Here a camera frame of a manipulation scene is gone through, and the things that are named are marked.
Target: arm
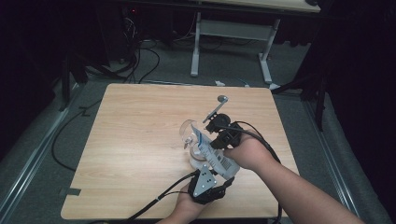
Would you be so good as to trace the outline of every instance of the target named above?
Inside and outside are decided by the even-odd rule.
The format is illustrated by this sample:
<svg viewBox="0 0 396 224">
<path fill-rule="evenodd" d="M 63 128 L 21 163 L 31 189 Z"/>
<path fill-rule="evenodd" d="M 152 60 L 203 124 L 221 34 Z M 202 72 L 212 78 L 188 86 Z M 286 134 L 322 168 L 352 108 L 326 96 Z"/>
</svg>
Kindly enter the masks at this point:
<svg viewBox="0 0 396 224">
<path fill-rule="evenodd" d="M 184 186 L 178 194 L 174 211 L 168 217 L 159 221 L 159 224 L 187 224 L 194 221 L 207 204 L 195 203 L 187 192 L 189 185 Z"/>
<path fill-rule="evenodd" d="M 363 223 L 334 198 L 275 161 L 258 140 L 244 134 L 224 155 L 255 172 L 294 223 Z"/>
</svg>

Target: table top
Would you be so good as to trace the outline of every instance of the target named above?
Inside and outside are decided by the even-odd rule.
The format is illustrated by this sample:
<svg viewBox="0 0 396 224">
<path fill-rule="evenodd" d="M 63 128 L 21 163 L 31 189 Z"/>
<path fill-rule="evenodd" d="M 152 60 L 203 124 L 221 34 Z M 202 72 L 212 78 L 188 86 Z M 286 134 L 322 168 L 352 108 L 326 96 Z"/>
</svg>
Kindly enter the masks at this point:
<svg viewBox="0 0 396 224">
<path fill-rule="evenodd" d="M 244 7 L 266 7 L 299 12 L 320 12 L 319 6 L 310 6 L 305 0 L 200 0 L 201 2 L 240 5 Z"/>
<path fill-rule="evenodd" d="M 190 152 L 183 149 L 179 128 L 185 120 L 194 119 L 214 139 L 214 133 L 204 130 L 202 120 L 219 105 L 219 95 L 229 97 L 220 113 L 255 126 L 282 163 L 298 174 L 268 89 L 110 84 L 70 187 L 81 192 L 66 196 L 62 217 L 130 217 L 192 172 Z M 166 196 L 139 218 L 166 217 L 176 199 L 176 194 Z M 276 215 L 272 193 L 253 172 L 241 168 L 225 197 L 209 205 L 200 218 Z"/>
</svg>

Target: dark background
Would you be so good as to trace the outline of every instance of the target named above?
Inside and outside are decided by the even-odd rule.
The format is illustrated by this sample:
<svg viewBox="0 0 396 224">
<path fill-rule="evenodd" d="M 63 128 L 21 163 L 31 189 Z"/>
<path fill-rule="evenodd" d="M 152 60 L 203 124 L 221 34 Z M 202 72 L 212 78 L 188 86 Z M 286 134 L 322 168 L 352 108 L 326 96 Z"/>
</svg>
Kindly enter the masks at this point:
<svg viewBox="0 0 396 224">
<path fill-rule="evenodd" d="M 314 40 L 296 79 L 311 74 L 324 77 L 346 138 L 395 221 L 396 176 L 391 157 L 396 144 L 392 110 L 396 104 L 395 1 L 336 0 L 319 1 L 319 5 L 322 15 L 348 20 L 322 25 L 311 20 L 283 20 L 275 42 L 289 41 L 296 46 Z M 62 60 L 70 49 L 103 65 L 128 58 L 121 8 L 56 1 L 1 3 L 1 158 L 53 99 L 52 87 L 61 76 Z M 184 34 L 193 16 L 192 12 L 170 9 L 137 9 L 138 14 L 131 16 L 142 35 L 169 45 L 173 31 Z M 297 87 L 316 92 L 318 80 L 322 79 Z"/>
</svg>

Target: wire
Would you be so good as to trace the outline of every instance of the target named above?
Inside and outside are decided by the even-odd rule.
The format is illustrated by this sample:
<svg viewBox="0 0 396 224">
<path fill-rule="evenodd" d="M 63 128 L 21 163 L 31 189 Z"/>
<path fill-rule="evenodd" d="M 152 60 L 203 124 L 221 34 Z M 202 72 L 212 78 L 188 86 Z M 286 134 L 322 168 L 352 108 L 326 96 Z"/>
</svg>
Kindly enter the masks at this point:
<svg viewBox="0 0 396 224">
<path fill-rule="evenodd" d="M 224 126 L 218 126 L 218 127 L 221 128 L 221 129 L 227 129 L 227 130 L 238 131 L 238 132 L 241 132 L 241 133 L 246 133 L 246 134 L 248 134 L 248 135 L 250 135 L 250 136 L 256 138 L 257 140 L 259 140 L 259 141 L 268 149 L 268 151 L 271 153 L 272 157 L 273 157 L 277 162 L 281 163 L 279 157 L 278 157 L 278 156 L 276 155 L 276 153 L 274 152 L 274 149 L 267 143 L 267 141 L 265 141 L 265 139 L 264 139 L 264 137 L 262 136 L 262 134 L 261 134 L 255 127 L 253 127 L 253 125 L 251 125 L 251 124 L 249 124 L 249 123 L 247 123 L 247 122 L 244 122 L 244 121 L 237 121 L 236 123 L 244 123 L 244 124 L 248 125 L 248 126 L 249 126 L 250 128 L 252 128 L 258 135 L 255 134 L 255 133 L 248 132 L 248 131 L 243 130 L 243 129 L 231 128 L 231 127 L 224 127 Z M 279 204 L 277 205 L 277 217 L 276 217 L 275 221 L 273 222 L 273 224 L 280 224 L 280 219 L 281 219 L 281 218 L 282 218 L 282 206 L 281 206 L 280 203 L 279 203 Z"/>
<path fill-rule="evenodd" d="M 181 38 L 175 39 L 174 42 L 177 42 L 179 40 L 189 39 L 189 38 L 195 36 L 195 35 L 190 35 L 190 36 L 188 36 L 188 35 L 191 33 L 192 27 L 194 27 L 196 16 L 197 16 L 197 13 L 195 12 L 194 13 L 194 17 L 192 18 L 192 23 L 191 23 L 191 26 L 190 26 L 190 30 L 184 36 L 182 36 Z"/>
<path fill-rule="evenodd" d="M 62 128 L 56 133 L 56 135 L 55 135 L 55 137 L 54 137 L 54 139 L 53 139 L 53 141 L 52 141 L 52 145 L 51 145 L 51 155 L 52 155 L 52 158 L 53 158 L 59 165 L 61 165 L 63 168 L 65 168 L 65 169 L 67 169 L 67 170 L 69 170 L 69 171 L 72 171 L 72 172 L 75 172 L 75 171 L 76 171 L 75 168 L 72 168 L 72 167 L 70 167 L 70 166 L 68 166 L 68 165 L 65 165 L 64 163 L 62 163 L 61 161 L 59 161 L 58 158 L 56 157 L 56 154 L 55 154 L 55 144 L 56 144 L 56 141 L 58 140 L 58 137 L 59 137 L 60 134 L 64 131 L 64 128 L 65 128 L 68 124 L 70 124 L 71 121 L 73 121 L 76 117 L 78 117 L 79 115 L 81 115 L 81 114 L 83 114 L 84 112 L 86 112 L 88 109 L 90 109 L 90 108 L 92 108 L 93 106 L 99 104 L 101 101 L 102 101 L 102 99 L 101 99 L 101 100 L 98 100 L 98 101 L 96 101 L 95 103 L 93 103 L 92 105 L 90 105 L 90 106 L 84 108 L 81 112 L 77 113 L 75 116 L 73 116 L 73 118 L 71 118 L 70 120 L 68 120 L 68 121 L 64 124 L 64 126 L 62 126 Z"/>
<path fill-rule="evenodd" d="M 246 124 L 249 125 L 250 127 L 252 127 L 252 128 L 257 132 L 257 130 L 256 130 L 253 126 L 251 126 L 251 125 L 248 124 L 248 123 L 246 123 Z M 257 135 L 257 134 L 255 134 L 255 133 L 251 133 L 251 132 L 248 132 L 248 131 L 243 130 L 243 129 L 241 130 L 241 129 L 238 129 L 238 128 L 231 128 L 231 127 L 225 127 L 225 126 L 217 126 L 217 127 L 221 128 L 221 129 L 227 129 L 227 130 L 238 131 L 238 132 L 241 132 L 241 133 L 246 133 L 246 134 L 248 134 L 248 135 L 250 135 L 250 136 L 256 138 L 257 140 L 259 140 L 259 141 L 268 149 L 268 151 L 271 153 L 271 155 L 273 156 L 273 158 L 274 158 L 277 162 L 280 163 L 280 159 L 279 159 L 279 157 L 276 155 L 276 153 L 274 152 L 274 149 L 267 143 L 267 141 L 265 141 L 265 139 L 262 137 L 262 135 L 261 135 L 259 132 L 257 132 L 257 133 L 259 134 L 259 135 Z"/>
<path fill-rule="evenodd" d="M 192 173 L 189 173 L 188 175 L 185 175 L 183 177 L 181 177 L 177 182 L 175 182 L 171 187 L 169 187 L 168 189 L 166 189 L 162 194 L 160 194 L 156 199 L 154 199 L 151 203 L 149 203 L 148 205 L 146 205 L 144 208 L 142 208 L 140 211 L 138 211 L 137 213 L 135 213 L 133 216 L 125 219 L 125 220 L 117 220 L 117 221 L 111 221 L 109 223 L 114 223 L 114 224 L 128 224 L 128 223 L 132 223 L 133 220 L 135 220 L 137 217 L 141 216 L 143 213 L 147 212 L 150 207 L 152 207 L 154 204 L 156 204 L 157 202 L 159 202 L 163 197 L 169 195 L 169 194 L 174 194 L 174 193 L 187 193 L 184 191 L 172 191 L 169 192 L 172 188 L 174 188 L 176 185 L 178 185 L 179 183 L 181 183 L 182 181 L 184 181 L 185 179 L 188 179 L 192 176 L 198 175 L 200 173 L 199 170 L 196 170 Z"/>
<path fill-rule="evenodd" d="M 157 56 L 158 61 L 157 61 L 157 63 L 155 64 L 155 66 L 154 66 L 151 70 L 149 70 L 145 75 L 143 75 L 143 76 L 139 79 L 138 84 L 141 84 L 142 81 L 143 81 L 143 79 L 144 79 L 146 76 L 148 76 L 152 71 L 154 71 L 154 70 L 158 67 L 158 65 L 160 64 L 160 55 L 158 55 L 157 52 L 155 52 L 155 51 L 152 50 L 152 49 L 145 49 L 145 50 L 148 50 L 148 51 L 151 51 L 152 53 L 154 53 L 154 54 Z"/>
</svg>

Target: human hand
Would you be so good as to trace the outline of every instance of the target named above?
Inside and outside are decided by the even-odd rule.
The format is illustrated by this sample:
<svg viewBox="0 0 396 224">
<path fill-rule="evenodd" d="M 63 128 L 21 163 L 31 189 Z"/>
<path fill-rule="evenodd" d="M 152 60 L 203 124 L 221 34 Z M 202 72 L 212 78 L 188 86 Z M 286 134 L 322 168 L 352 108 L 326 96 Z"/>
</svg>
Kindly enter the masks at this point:
<svg viewBox="0 0 396 224">
<path fill-rule="evenodd" d="M 169 217 L 166 217 L 158 223 L 187 224 L 198 218 L 198 216 L 202 213 L 202 211 L 209 203 L 195 203 L 192 200 L 190 194 L 187 193 L 188 189 L 189 184 L 187 184 L 180 190 L 180 193 L 177 197 L 175 209 L 173 210 L 171 215 L 169 215 Z"/>
<path fill-rule="evenodd" d="M 268 149 L 259 140 L 246 133 L 242 133 L 238 147 L 224 150 L 224 156 L 233 159 L 241 167 L 254 172 L 259 169 L 260 165 L 268 161 L 274 161 Z"/>
</svg>

